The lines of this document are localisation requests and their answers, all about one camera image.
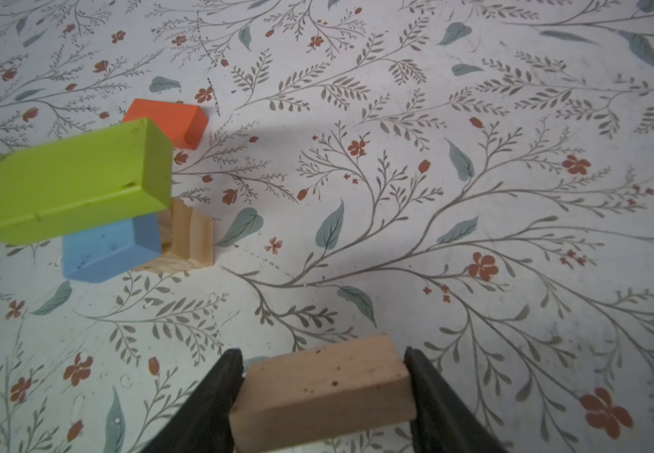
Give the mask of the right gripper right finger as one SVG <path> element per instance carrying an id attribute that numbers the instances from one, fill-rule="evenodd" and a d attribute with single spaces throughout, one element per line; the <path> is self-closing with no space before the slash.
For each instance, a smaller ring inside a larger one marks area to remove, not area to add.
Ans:
<path id="1" fill-rule="evenodd" d="M 415 453 L 506 453 L 421 350 L 406 349 L 404 363 L 417 408 L 410 422 Z"/>

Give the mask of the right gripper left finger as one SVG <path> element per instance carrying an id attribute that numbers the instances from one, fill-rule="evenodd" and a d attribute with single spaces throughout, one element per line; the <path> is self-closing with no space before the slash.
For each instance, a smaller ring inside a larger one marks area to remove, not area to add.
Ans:
<path id="1" fill-rule="evenodd" d="M 229 414 L 244 381 L 239 349 L 225 351 L 181 409 L 146 445 L 147 453 L 234 451 Z"/>

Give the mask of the natural plain wood block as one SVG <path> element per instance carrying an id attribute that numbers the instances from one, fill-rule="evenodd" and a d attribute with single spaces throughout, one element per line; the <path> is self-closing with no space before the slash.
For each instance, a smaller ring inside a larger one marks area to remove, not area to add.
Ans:
<path id="1" fill-rule="evenodd" d="M 268 452 L 412 421 L 410 374 L 377 335 L 255 362 L 229 414 L 238 452 Z"/>

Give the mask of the small letter wood cube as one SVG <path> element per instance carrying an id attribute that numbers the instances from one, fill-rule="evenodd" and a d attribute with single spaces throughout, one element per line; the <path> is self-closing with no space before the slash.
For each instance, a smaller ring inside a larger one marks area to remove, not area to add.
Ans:
<path id="1" fill-rule="evenodd" d="M 209 216 L 174 197 L 171 207 L 157 214 L 157 220 L 163 252 L 134 271 L 173 274 L 215 264 L 215 227 Z"/>

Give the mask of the light blue wood block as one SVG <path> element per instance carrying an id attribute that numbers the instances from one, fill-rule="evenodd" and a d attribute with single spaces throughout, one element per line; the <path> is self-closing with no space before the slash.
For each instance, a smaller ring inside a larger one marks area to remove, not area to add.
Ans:
<path id="1" fill-rule="evenodd" d="M 101 283 L 159 258 L 162 244 L 155 213 L 63 237 L 66 279 Z"/>

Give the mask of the lime green wood block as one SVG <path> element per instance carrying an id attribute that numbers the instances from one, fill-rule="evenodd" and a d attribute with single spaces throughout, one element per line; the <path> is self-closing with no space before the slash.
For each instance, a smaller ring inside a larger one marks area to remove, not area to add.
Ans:
<path id="1" fill-rule="evenodd" d="M 30 245 L 164 211 L 172 153 L 143 118 L 0 157 L 0 242 Z"/>

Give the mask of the red-orange wood block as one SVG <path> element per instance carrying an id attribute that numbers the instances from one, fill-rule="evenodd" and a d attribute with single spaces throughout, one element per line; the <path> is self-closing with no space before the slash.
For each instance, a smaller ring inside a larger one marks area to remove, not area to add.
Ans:
<path id="1" fill-rule="evenodd" d="M 209 117 L 199 106 L 136 99 L 123 122 L 141 118 L 153 120 L 176 148 L 196 150 L 200 145 Z"/>

